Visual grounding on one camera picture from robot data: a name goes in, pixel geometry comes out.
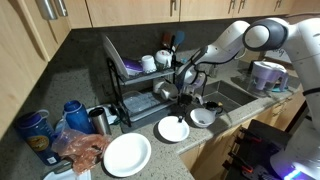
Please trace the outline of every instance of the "sink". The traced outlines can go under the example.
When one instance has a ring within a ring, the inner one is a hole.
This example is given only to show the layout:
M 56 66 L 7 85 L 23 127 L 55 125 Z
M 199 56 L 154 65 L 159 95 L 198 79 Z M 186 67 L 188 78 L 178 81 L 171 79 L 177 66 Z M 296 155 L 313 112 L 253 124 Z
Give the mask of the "sink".
M 202 89 L 199 88 L 196 92 L 201 94 L 201 91 Z M 203 93 L 204 102 L 214 101 L 223 104 L 224 111 L 220 115 L 231 112 L 256 99 L 256 97 L 251 96 L 249 93 L 246 93 L 225 81 L 217 81 L 207 85 Z

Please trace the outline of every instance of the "blue container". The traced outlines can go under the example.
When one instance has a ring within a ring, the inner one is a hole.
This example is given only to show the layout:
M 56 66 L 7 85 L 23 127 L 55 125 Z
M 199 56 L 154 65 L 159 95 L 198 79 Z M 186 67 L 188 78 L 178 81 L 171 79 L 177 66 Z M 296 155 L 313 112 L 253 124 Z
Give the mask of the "blue container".
M 54 131 L 47 122 L 48 116 L 47 110 L 30 112 L 16 120 L 15 128 L 42 162 L 47 166 L 52 166 L 59 163 L 61 159 L 51 150 Z
M 67 102 L 64 105 L 63 117 L 66 119 L 71 129 L 86 134 L 95 133 L 95 129 L 88 117 L 87 110 L 79 101 L 72 100 Z

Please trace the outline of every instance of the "backsplash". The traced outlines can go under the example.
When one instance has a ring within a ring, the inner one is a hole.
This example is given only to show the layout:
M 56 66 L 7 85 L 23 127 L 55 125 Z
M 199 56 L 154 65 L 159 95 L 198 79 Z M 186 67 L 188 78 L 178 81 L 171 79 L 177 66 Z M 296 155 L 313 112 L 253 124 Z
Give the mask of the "backsplash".
M 87 108 L 113 102 L 106 57 L 101 42 L 105 34 L 122 57 L 139 60 L 154 55 L 161 46 L 164 32 L 185 32 L 186 37 L 177 52 L 177 59 L 190 58 L 200 47 L 214 42 L 235 19 L 186 23 L 122 26 L 72 30 L 17 116 L 47 109 L 49 122 L 61 119 L 63 105 L 76 99 Z M 0 145 L 1 179 L 39 179 L 43 164 L 10 127 Z

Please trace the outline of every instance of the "jar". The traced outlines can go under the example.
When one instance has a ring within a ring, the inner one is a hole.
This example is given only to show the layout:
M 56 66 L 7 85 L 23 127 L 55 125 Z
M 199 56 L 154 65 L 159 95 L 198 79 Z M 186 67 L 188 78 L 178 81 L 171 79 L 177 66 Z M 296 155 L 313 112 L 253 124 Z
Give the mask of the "jar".
M 69 101 L 64 105 L 63 118 L 67 121 L 71 129 L 86 134 L 95 133 L 85 106 L 77 100 Z
M 42 162 L 52 166 L 59 163 L 61 159 L 51 150 L 54 131 L 47 121 L 48 116 L 49 111 L 45 109 L 27 113 L 16 120 L 15 128 Z

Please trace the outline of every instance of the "kitchen counter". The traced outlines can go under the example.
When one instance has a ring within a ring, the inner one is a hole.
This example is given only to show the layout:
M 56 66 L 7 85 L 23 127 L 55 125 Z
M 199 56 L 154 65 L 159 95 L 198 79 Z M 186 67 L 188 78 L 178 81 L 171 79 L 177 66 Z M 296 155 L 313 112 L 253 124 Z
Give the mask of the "kitchen counter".
M 239 67 L 238 61 L 232 61 L 219 66 L 217 78 L 209 79 L 208 83 L 223 80 L 244 90 L 242 85 L 246 79 L 243 69 Z M 286 92 L 270 93 L 270 97 L 258 98 L 234 111 L 218 117 L 213 124 L 205 129 L 195 128 L 195 126 L 191 124 L 193 122 L 187 120 L 190 126 L 189 137 L 179 143 L 164 141 L 158 135 L 157 123 L 149 124 L 135 130 L 135 133 L 144 135 L 150 141 L 152 148 L 151 158 L 140 172 L 125 179 L 193 179 L 191 173 L 181 161 L 179 154 L 217 136 L 225 130 L 240 124 L 277 102 L 293 95 L 298 91 L 297 87 L 299 84 L 300 82 L 297 78 L 290 78 L 288 81 L 289 89 Z M 122 134 L 119 126 L 111 126 L 111 130 L 113 139 Z M 97 164 L 95 168 L 91 170 L 91 176 L 93 180 L 116 179 L 116 177 L 106 172 L 103 163 Z

